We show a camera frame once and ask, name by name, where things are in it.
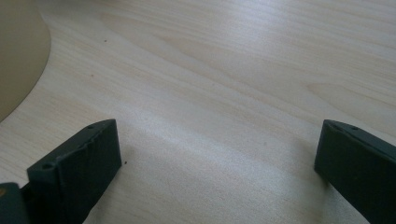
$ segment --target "beige curved object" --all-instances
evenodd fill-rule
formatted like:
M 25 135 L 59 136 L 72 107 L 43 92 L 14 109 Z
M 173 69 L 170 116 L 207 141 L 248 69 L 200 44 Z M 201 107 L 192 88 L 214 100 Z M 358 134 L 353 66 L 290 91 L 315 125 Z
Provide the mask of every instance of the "beige curved object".
M 50 32 L 34 1 L 0 1 L 0 121 L 32 90 L 50 55 Z

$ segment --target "wooden table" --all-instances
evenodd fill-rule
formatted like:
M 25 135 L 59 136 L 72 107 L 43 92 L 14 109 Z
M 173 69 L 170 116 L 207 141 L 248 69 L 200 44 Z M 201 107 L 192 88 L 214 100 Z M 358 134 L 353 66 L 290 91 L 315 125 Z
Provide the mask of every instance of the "wooden table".
M 0 181 L 117 120 L 86 223 L 366 223 L 313 170 L 324 119 L 396 144 L 396 4 L 38 0 L 52 47 L 0 123 Z

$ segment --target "black plastic object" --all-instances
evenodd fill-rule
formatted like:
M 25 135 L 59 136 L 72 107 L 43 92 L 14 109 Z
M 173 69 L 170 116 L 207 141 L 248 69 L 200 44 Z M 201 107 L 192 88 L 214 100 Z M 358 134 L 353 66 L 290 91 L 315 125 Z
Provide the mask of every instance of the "black plastic object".
M 27 169 L 20 195 L 15 184 L 0 185 L 0 223 L 82 223 L 120 167 L 116 121 L 87 126 Z
M 354 126 L 324 120 L 315 170 L 370 223 L 396 223 L 396 147 Z

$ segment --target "table surface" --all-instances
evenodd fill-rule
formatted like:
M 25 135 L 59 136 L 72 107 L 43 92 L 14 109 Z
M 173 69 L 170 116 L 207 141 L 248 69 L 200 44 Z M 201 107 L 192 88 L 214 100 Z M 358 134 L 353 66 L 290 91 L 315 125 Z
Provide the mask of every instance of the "table surface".
M 126 164 L 86 223 L 367 223 L 313 164 L 324 119 L 395 145 L 395 1 L 36 3 L 52 47 L 1 182 L 114 118 Z

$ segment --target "hole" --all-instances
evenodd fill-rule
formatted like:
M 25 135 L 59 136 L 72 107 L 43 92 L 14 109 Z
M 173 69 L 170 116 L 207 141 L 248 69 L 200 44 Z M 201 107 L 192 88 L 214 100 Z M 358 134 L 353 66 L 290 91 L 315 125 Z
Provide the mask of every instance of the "hole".
M 0 189 L 0 197 L 3 196 L 3 195 L 5 195 L 6 192 L 7 192 L 6 189 Z
M 45 164 L 42 166 L 42 168 L 43 168 L 43 170 L 52 169 L 52 168 L 53 168 L 53 164 L 52 164 L 52 163 L 45 163 Z

